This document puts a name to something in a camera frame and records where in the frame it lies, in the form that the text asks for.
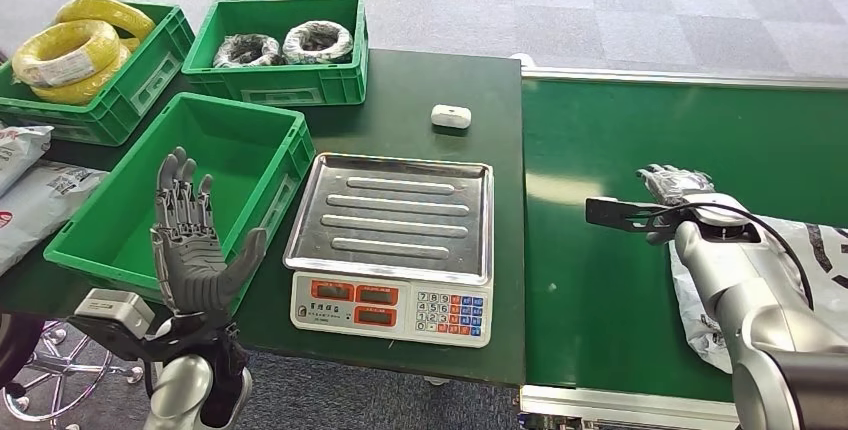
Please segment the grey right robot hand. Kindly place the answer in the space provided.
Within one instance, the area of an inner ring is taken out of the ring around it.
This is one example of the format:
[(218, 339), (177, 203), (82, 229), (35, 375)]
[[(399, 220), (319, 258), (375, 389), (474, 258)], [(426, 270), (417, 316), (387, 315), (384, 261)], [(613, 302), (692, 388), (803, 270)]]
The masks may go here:
[(687, 203), (690, 195), (716, 193), (711, 177), (697, 170), (649, 164), (638, 169), (636, 175), (654, 200), (666, 206)]

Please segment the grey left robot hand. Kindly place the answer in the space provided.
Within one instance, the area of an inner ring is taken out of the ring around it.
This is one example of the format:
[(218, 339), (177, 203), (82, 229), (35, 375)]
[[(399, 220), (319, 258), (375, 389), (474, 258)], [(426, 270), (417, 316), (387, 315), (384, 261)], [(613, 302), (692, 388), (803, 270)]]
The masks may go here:
[(156, 277), (164, 304), (175, 314), (224, 311), (266, 255), (267, 231), (251, 229), (239, 255), (225, 260), (214, 224), (213, 177), (193, 184), (196, 161), (176, 147), (162, 161), (150, 228)]

